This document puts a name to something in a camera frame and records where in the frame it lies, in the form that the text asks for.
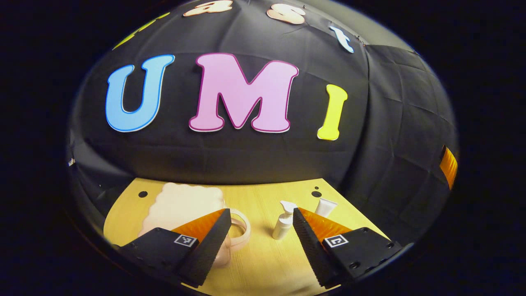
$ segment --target white tube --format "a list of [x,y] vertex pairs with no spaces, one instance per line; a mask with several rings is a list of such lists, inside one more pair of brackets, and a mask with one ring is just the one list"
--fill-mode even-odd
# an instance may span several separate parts
[[316,207],[315,213],[326,218],[330,214],[330,212],[334,210],[334,208],[337,205],[338,205],[337,202],[320,198],[320,202],[318,203],[318,206]]

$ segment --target yellow letter i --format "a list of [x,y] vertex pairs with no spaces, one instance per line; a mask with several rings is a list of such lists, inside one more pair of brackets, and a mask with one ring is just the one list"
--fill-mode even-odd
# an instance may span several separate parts
[[329,93],[329,106],[323,126],[318,130],[318,138],[334,141],[340,135],[338,125],[340,124],[343,103],[347,100],[347,93],[341,87],[333,84],[327,85],[327,93]]

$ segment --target wooden table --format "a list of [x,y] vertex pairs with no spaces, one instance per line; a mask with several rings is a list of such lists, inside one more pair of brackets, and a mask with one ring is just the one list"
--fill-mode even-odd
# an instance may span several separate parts
[[[165,183],[135,179],[108,213],[104,224],[106,239],[116,245],[124,245],[136,239],[143,219],[148,215],[150,206]],[[329,219],[350,229],[368,227],[387,238],[323,179],[213,187],[223,191],[227,206],[238,209],[247,216],[252,234],[248,244],[233,253],[229,267],[212,269],[204,285],[196,289],[206,294],[316,295],[327,291],[319,286],[294,228],[291,228],[281,241],[272,238],[276,221],[283,213],[279,203],[281,200],[293,202],[298,207],[314,212],[319,198],[311,193],[318,191],[322,198],[338,203],[328,216]],[[148,192],[148,195],[139,198],[138,193],[141,191]],[[239,236],[240,233],[239,229],[230,228],[231,237]]]

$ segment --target pump bottle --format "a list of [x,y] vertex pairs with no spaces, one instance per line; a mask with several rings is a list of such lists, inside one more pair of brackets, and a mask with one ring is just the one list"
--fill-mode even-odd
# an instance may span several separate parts
[[285,235],[287,235],[287,232],[292,227],[292,214],[294,213],[294,208],[298,207],[296,204],[287,201],[281,201],[280,203],[285,212],[279,216],[276,227],[272,233],[272,237],[275,240],[282,240]]

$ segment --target letter m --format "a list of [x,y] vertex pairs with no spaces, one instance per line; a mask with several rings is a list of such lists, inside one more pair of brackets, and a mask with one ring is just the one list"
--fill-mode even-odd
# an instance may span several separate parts
[[218,115],[222,99],[232,125],[243,127],[256,104],[259,113],[252,120],[252,128],[259,132],[282,133],[290,128],[287,120],[292,79],[299,70],[282,61],[271,61],[248,83],[236,57],[227,53],[204,54],[196,63],[203,68],[197,114],[188,122],[197,132],[219,131],[225,120]]

